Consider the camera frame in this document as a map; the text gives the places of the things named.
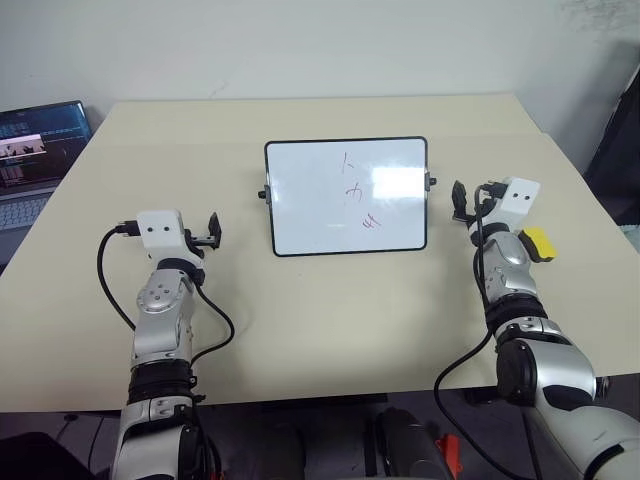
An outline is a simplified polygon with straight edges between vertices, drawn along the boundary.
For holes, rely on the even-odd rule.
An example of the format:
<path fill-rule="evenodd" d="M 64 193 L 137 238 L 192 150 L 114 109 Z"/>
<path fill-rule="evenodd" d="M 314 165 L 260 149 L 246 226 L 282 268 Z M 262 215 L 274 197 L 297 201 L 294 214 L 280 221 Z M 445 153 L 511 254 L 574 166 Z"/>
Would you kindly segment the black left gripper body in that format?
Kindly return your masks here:
<path fill-rule="evenodd" d="M 184 230 L 184 238 L 188 250 L 199 258 L 205 257 L 205 247 L 215 250 L 220 245 L 219 235 L 194 236 L 189 229 Z"/>

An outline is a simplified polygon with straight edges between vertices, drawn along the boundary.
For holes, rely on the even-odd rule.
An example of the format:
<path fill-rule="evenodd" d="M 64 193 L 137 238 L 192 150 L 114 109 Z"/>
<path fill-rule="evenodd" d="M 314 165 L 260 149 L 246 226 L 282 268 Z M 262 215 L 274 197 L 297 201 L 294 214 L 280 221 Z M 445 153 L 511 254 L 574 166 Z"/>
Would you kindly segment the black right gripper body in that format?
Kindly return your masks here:
<path fill-rule="evenodd" d="M 452 214 L 452 219 L 457 222 L 464 223 L 467 228 L 476 227 L 477 226 L 477 212 L 476 208 L 479 208 L 479 212 L 482 218 L 485 218 L 496 206 L 496 200 L 490 198 L 488 196 L 480 196 L 478 201 L 472 200 L 471 202 L 467 201 L 467 218 L 454 218 Z"/>

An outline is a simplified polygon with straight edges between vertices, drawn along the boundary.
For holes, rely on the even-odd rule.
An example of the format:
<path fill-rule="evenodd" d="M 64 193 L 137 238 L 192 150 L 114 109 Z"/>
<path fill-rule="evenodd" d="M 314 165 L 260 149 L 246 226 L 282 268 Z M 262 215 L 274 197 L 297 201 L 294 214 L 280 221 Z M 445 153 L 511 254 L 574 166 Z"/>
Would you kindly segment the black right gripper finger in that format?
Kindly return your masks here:
<path fill-rule="evenodd" d="M 467 196 L 466 189 L 462 182 L 456 180 L 452 187 L 451 199 L 453 204 L 454 218 L 467 218 Z"/>

